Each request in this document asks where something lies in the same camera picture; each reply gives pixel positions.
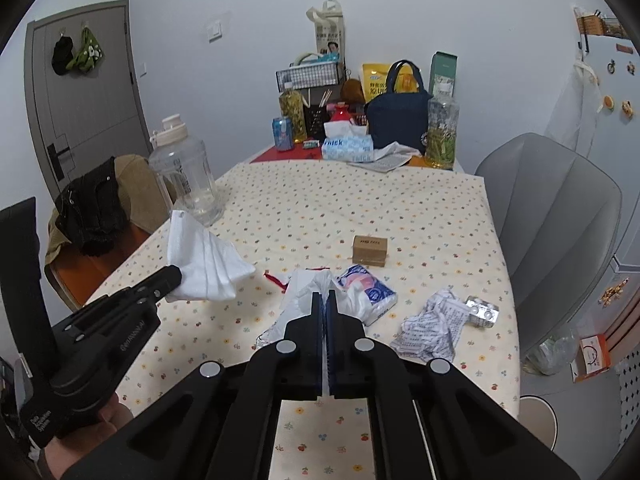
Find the person's left hand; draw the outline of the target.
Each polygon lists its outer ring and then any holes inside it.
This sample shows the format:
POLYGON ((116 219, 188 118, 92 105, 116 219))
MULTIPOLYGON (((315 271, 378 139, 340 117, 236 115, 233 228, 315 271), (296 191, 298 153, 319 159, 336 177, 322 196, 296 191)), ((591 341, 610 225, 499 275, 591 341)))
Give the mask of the person's left hand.
POLYGON ((113 437, 133 418, 130 409, 120 403, 118 395, 114 393, 100 409, 95 425, 80 428, 62 439, 54 438, 40 452, 38 468, 41 477, 61 479, 68 468, 113 437))

